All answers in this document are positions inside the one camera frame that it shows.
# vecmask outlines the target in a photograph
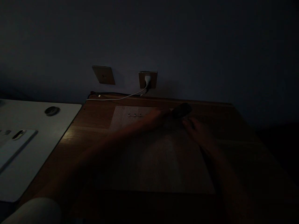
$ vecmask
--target desk surface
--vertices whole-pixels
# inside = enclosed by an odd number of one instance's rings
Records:
[[[121,97],[102,95],[101,99]],[[190,103],[192,115],[210,126],[241,183],[256,202],[257,210],[273,219],[294,220],[299,211],[297,187],[232,104],[150,97],[87,101],[22,196],[20,205],[68,167],[80,153],[106,137],[115,106],[174,108],[183,102]],[[147,221],[149,216],[153,219],[162,216],[168,221],[186,221],[186,217],[215,220],[215,217],[220,217],[221,206],[221,200],[215,195],[99,192],[90,180],[69,216],[119,219],[118,215],[121,215],[123,218],[147,217]]]

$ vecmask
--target electrical socket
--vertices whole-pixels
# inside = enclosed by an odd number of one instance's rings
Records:
[[[150,89],[155,89],[156,88],[156,84],[157,84],[157,76],[158,76],[158,72],[149,72],[149,71],[140,71],[139,72],[139,84],[140,84],[140,88],[143,89],[146,86],[145,83],[145,76],[150,76]]]

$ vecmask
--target wall outlet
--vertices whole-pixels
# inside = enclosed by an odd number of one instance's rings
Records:
[[[93,65],[93,71],[99,83],[115,85],[112,69],[110,67]]]
[[[145,83],[145,76],[149,75],[150,76],[150,88],[151,89],[155,89],[156,88],[156,84],[157,84],[157,76],[158,76],[158,72],[149,72],[149,71],[140,71],[139,72],[139,84],[140,84],[140,88],[144,89],[144,87],[146,86]]]

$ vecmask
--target sleeve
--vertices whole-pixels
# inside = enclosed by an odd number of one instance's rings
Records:
[[[2,224],[59,224],[60,221],[61,209],[54,200],[34,198],[22,205]]]

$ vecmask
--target person's right hand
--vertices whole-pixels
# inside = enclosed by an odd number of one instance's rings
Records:
[[[216,139],[203,123],[196,118],[184,119],[183,125],[189,136],[206,152],[208,156],[214,157],[222,154],[217,146]]]

